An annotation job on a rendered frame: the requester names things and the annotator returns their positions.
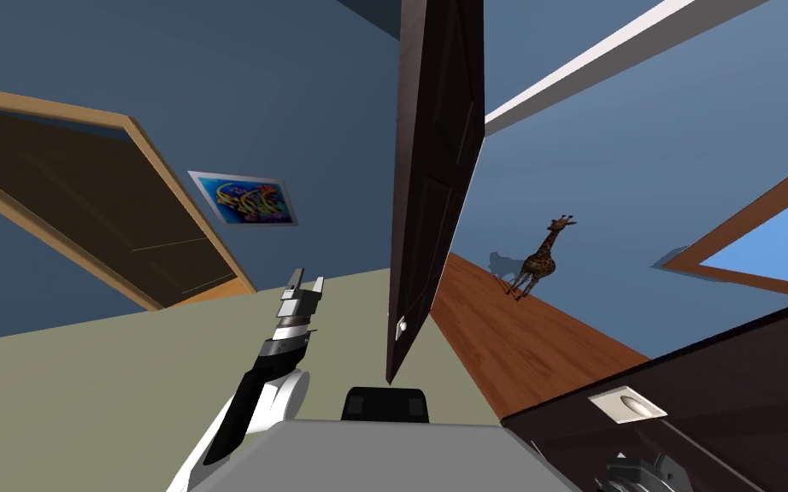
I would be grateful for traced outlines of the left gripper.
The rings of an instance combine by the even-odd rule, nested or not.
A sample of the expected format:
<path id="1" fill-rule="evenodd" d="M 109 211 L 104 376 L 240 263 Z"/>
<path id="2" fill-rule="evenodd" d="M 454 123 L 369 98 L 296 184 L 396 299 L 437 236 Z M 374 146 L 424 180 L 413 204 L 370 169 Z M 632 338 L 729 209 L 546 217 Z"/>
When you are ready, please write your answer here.
<path id="1" fill-rule="evenodd" d="M 291 275 L 281 297 L 281 305 L 277 312 L 278 318 L 306 318 L 315 314 L 321 299 L 324 277 L 318 277 L 311 290 L 299 289 L 303 281 L 304 269 L 299 267 Z"/>

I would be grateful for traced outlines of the dark brown door leaf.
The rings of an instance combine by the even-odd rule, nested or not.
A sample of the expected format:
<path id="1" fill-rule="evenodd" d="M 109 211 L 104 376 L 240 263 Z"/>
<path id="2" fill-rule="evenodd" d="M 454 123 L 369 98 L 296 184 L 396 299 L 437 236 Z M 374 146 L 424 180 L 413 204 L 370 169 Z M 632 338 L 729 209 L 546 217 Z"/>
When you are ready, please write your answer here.
<path id="1" fill-rule="evenodd" d="M 484 0 L 402 1 L 388 382 L 431 311 L 485 138 L 484 18 Z"/>

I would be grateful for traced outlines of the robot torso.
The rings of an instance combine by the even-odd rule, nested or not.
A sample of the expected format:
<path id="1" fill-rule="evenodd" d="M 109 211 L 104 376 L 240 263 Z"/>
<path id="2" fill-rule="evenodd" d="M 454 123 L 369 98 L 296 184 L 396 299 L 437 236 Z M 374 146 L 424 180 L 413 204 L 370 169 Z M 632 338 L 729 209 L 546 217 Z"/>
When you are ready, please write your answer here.
<path id="1" fill-rule="evenodd" d="M 578 492 L 495 425 L 288 419 L 233 457 L 199 461 L 173 492 Z"/>

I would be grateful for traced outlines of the giraffe figure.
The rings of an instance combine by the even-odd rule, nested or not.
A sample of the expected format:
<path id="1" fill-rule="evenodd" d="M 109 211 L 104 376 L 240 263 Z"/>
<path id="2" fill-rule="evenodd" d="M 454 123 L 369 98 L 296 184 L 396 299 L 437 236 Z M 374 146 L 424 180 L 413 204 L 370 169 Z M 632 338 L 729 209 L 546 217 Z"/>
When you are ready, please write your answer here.
<path id="1" fill-rule="evenodd" d="M 524 260 L 519 274 L 506 290 L 507 295 L 511 294 L 524 282 L 527 282 L 527 285 L 523 289 L 520 289 L 520 293 L 516 295 L 515 300 L 519 301 L 521 298 L 527 297 L 541 278 L 550 276 L 556 270 L 556 264 L 552 258 L 551 250 L 560 233 L 564 231 L 567 226 L 576 224 L 576 221 L 572 221 L 572 218 L 572 215 L 562 215 L 559 219 L 551 220 L 548 226 L 549 234 L 541 243 L 538 250 Z"/>

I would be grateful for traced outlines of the brown framed window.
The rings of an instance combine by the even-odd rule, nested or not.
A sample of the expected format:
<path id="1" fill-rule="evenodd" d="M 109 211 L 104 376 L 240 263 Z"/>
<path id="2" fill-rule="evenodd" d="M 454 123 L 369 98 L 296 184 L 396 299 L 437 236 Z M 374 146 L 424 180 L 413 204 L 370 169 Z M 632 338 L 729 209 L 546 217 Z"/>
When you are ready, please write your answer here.
<path id="1" fill-rule="evenodd" d="M 788 295 L 788 177 L 654 268 Z"/>

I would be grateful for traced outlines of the blue framed wall picture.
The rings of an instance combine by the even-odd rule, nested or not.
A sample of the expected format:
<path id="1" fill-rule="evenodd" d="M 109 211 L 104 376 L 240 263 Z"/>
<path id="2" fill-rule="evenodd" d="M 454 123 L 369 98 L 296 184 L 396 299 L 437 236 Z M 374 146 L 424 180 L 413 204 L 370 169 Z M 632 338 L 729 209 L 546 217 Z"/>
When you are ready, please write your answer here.
<path id="1" fill-rule="evenodd" d="M 281 179 L 190 171 L 215 216 L 224 226 L 296 226 L 298 219 Z"/>

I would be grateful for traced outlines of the brown door with wooden frame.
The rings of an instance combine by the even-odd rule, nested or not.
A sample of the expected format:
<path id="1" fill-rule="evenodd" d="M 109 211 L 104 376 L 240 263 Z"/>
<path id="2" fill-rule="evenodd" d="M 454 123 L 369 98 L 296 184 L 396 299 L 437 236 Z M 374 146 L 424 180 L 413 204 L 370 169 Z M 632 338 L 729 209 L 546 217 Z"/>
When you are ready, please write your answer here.
<path id="1" fill-rule="evenodd" d="M 125 114 L 0 91 L 0 214 L 149 311 L 256 289 Z"/>

